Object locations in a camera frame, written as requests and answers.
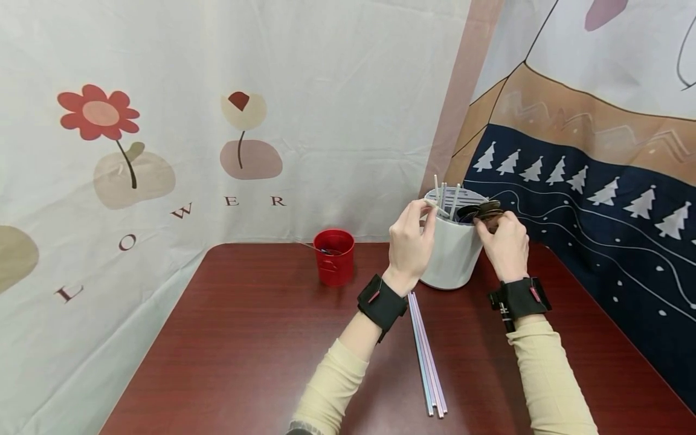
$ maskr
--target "red flower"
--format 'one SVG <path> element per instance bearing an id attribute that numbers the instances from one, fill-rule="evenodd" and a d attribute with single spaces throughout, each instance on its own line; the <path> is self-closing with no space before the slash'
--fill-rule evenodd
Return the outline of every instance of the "red flower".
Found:
<path id="1" fill-rule="evenodd" d="M 120 90 L 110 97 L 94 85 L 85 85 L 82 95 L 63 92 L 58 94 L 58 103 L 71 111 L 61 118 L 61 125 L 68 130 L 80 129 L 80 136 L 86 141 L 105 135 L 117 141 L 121 130 L 137 133 L 140 129 L 131 119 L 138 118 L 138 111 L 128 107 L 130 99 Z"/>

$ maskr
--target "flower stem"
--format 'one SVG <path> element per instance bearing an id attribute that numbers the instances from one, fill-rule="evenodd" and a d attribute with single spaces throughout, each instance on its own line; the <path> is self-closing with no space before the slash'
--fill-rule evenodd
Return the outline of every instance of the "flower stem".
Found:
<path id="1" fill-rule="evenodd" d="M 123 154 L 123 158 L 126 159 L 126 163 L 128 164 L 128 169 L 131 171 L 131 187 L 133 189 L 137 189 L 138 182 L 135 179 L 135 172 L 133 171 L 133 166 L 131 165 L 130 160 L 128 160 L 128 156 L 126 155 L 126 152 L 123 150 L 121 142 L 116 141 L 116 145 L 118 145 L 118 149 L 121 150 L 121 154 Z"/>
<path id="2" fill-rule="evenodd" d="M 242 137 L 240 137 L 239 142 L 237 142 L 237 161 L 239 162 L 239 169 L 244 169 L 242 166 L 242 139 L 244 139 L 244 133 L 246 133 L 246 131 L 242 132 Z"/>

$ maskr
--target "hand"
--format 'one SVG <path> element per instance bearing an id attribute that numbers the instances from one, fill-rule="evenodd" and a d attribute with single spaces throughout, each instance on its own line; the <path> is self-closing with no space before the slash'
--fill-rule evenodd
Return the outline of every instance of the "hand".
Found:
<path id="1" fill-rule="evenodd" d="M 401 297 L 416 286 L 428 265 L 433 251 L 436 212 L 422 199 L 411 201 L 389 227 L 389 268 L 382 279 Z M 428 217 L 421 232 L 420 218 L 426 214 Z"/>
<path id="2" fill-rule="evenodd" d="M 499 280 L 511 283 L 529 276 L 527 273 L 529 236 L 527 236 L 527 228 L 520 223 L 513 212 L 505 212 L 498 219 L 498 229 L 495 234 L 491 234 L 486 224 L 478 219 L 476 230 Z"/>

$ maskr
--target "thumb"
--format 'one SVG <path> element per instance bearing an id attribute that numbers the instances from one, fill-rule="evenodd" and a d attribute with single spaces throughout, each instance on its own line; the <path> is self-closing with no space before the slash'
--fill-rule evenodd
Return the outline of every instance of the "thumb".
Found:
<path id="1" fill-rule="evenodd" d="M 481 219 L 474 219 L 474 224 L 476 225 L 476 231 L 481 237 L 481 241 L 484 245 L 487 245 L 493 239 L 493 235 L 488 231 L 488 227 Z"/>

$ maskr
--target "curtain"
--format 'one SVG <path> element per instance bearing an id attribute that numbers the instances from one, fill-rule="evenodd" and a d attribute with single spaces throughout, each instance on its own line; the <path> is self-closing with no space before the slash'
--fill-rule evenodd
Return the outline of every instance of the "curtain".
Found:
<path id="1" fill-rule="evenodd" d="M 210 247 L 387 240 L 501 5 L 0 1 L 0 434 L 98 433 Z"/>
<path id="2" fill-rule="evenodd" d="M 445 176 L 517 213 L 693 411 L 695 19 L 505 2 Z"/>

